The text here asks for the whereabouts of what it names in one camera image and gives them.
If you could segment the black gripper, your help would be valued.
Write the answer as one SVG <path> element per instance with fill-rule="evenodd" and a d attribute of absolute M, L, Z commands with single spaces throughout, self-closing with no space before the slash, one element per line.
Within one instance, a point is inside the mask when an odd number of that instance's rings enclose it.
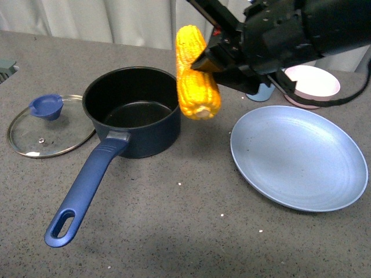
<path fill-rule="evenodd" d="M 187 0 L 211 25 L 214 34 L 191 69 L 211 73 L 214 81 L 255 95 L 256 75 L 321 58 L 313 19 L 316 1 L 255 1 L 240 22 L 217 0 Z"/>

